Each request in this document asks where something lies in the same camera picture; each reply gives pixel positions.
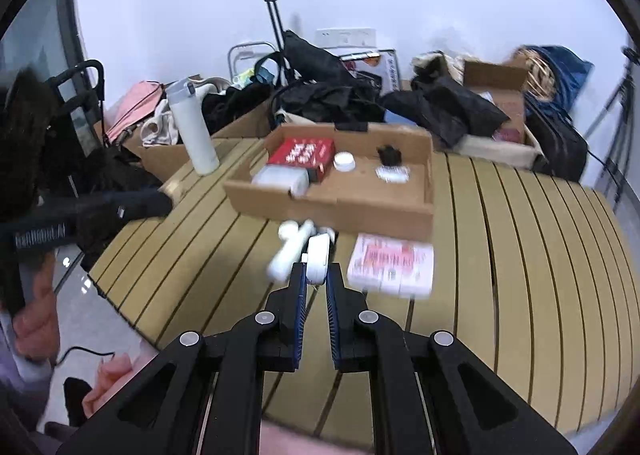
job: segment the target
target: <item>metal screw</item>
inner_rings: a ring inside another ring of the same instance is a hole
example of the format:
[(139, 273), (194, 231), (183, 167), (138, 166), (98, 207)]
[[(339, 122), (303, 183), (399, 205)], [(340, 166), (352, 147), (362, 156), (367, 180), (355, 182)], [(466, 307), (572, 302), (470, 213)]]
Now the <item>metal screw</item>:
[(378, 313), (372, 310), (364, 310), (360, 314), (358, 314), (358, 318), (363, 323), (375, 323), (378, 321)]
[(448, 347), (451, 343), (453, 343), (452, 334), (444, 330), (436, 332), (436, 335), (433, 337), (433, 339), (438, 345), (442, 345), (443, 347)]
[(272, 323), (273, 320), (275, 319), (276, 319), (276, 316), (273, 315), (273, 312), (269, 312), (268, 310), (263, 310), (262, 312), (258, 312), (255, 315), (255, 320), (260, 325), (268, 325), (269, 323)]
[(185, 332), (180, 336), (180, 343), (185, 347), (190, 347), (191, 345), (195, 345), (199, 339), (200, 335), (197, 332)]

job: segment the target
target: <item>electrical outlet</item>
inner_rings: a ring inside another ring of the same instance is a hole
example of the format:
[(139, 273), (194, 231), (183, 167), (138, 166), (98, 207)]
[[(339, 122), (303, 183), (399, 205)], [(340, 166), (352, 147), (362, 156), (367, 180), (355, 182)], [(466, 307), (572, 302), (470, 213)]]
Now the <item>electrical outlet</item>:
[(336, 47), (376, 47), (376, 30), (372, 28), (317, 29), (316, 46), (331, 49)]

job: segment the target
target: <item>floor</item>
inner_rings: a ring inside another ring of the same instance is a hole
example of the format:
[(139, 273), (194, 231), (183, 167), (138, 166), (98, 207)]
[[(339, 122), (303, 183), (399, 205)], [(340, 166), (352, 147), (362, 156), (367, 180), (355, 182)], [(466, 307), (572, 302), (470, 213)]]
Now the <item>floor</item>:
[[(625, 230), (635, 258), (640, 258), (640, 216), (632, 202), (623, 197), (616, 214)], [(54, 286), (58, 291), (61, 355), (74, 345), (100, 353), (129, 353), (134, 359), (140, 351), (140, 336), (120, 317), (110, 303), (101, 298), (91, 280), (79, 266), (79, 249), (68, 246), (58, 252)], [(51, 385), (49, 404), (40, 421), (67, 423), (62, 384), (67, 377), (94, 383), (101, 358), (81, 351), (71, 352), (66, 361), (56, 368)], [(598, 440), (614, 416), (570, 436), (580, 454), (586, 454)]]
[[(75, 245), (60, 248), (54, 273), (54, 288), (58, 291), (60, 356), (68, 348), (79, 345), (99, 353), (129, 353), (131, 359), (135, 359), (143, 340), (111, 304), (98, 295), (79, 262), (75, 265), (74, 260), (79, 254), (80, 250)], [(93, 385), (101, 359), (107, 360), (110, 356), (99, 357), (73, 351), (56, 368), (49, 403), (40, 420), (40, 430), (48, 421), (68, 424), (62, 390), (65, 379), (77, 377)]]

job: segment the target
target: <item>pink bag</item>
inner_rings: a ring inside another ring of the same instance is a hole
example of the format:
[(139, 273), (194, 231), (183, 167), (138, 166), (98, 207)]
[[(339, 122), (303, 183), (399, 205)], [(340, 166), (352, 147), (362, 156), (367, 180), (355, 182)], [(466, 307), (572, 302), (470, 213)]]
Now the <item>pink bag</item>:
[(156, 105), (162, 97), (162, 85), (157, 82), (141, 81), (133, 85), (129, 92), (124, 94), (105, 115), (105, 126), (109, 119), (113, 120), (111, 128), (106, 131), (109, 142), (113, 142), (118, 136), (132, 124), (153, 114)]

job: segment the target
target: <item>red box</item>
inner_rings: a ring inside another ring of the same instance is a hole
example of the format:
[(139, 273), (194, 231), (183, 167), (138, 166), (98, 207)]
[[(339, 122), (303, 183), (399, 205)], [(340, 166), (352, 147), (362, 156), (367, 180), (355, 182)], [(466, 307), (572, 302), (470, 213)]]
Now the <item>red box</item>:
[(267, 164), (306, 168), (309, 182), (322, 182), (334, 161), (335, 143), (324, 138), (287, 138), (273, 152)]

